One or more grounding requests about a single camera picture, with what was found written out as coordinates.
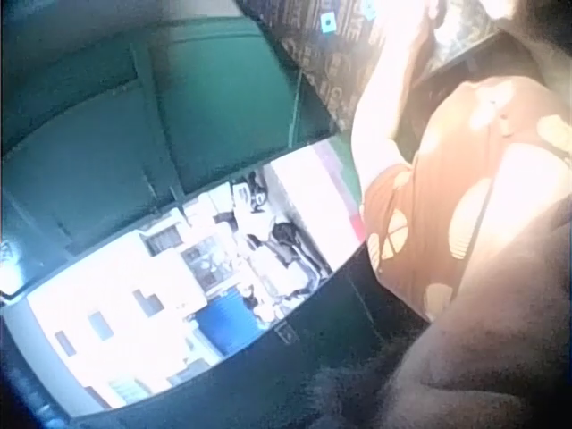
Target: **window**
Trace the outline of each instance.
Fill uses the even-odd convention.
[[[109,405],[109,404],[107,403],[107,401],[104,400],[104,399],[101,397],[101,395],[100,395],[99,393],[97,393],[96,390],[95,390],[93,387],[88,386],[88,387],[85,387],[84,389],[85,389],[86,393],[87,393],[91,398],[93,398],[95,402],[97,402],[97,403],[101,406],[101,408],[103,408],[103,409],[111,409],[111,405]]]
[[[93,315],[90,315],[88,319],[91,327],[99,336],[101,341],[109,340],[114,336],[114,332],[109,327],[109,324],[107,324],[107,321],[100,312],[97,311]]]
[[[60,332],[56,332],[54,334],[55,339],[57,340],[57,342],[60,343],[60,346],[62,347],[63,352],[71,357],[73,355],[76,354],[75,348],[72,346],[72,344],[70,343],[70,340],[68,340],[68,337],[65,335],[65,333],[63,333],[63,331]]]
[[[151,256],[156,257],[168,248],[176,248],[182,244],[182,238],[177,227],[173,225],[145,239],[145,244]]]
[[[155,293],[145,298],[141,293],[141,290],[137,289],[133,291],[133,297],[135,297],[139,306],[143,310],[143,313],[145,313],[147,317],[156,315],[161,310],[164,310],[163,303]]]
[[[132,378],[122,378],[109,382],[115,393],[117,393],[126,404],[133,404],[151,396],[151,390],[142,382]]]

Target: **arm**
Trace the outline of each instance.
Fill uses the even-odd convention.
[[[388,38],[357,104],[351,149],[362,192],[395,164],[406,164],[395,141],[419,48]]]

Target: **green wall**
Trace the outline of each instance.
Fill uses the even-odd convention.
[[[2,116],[3,238],[21,253],[26,288],[334,132],[298,67],[247,18],[101,41],[6,89]],[[58,257],[46,259],[46,242]]]

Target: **sticker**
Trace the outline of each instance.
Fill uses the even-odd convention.
[[[322,24],[323,33],[332,33],[336,27],[336,15],[333,12],[324,13],[320,17],[320,23]]]
[[[368,21],[374,20],[377,16],[377,11],[375,10],[375,4],[373,0],[362,0],[361,2],[361,12],[366,17]]]

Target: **white wall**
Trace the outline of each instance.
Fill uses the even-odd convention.
[[[27,299],[4,308],[3,317],[32,371],[70,416],[82,416],[101,410],[55,353]]]

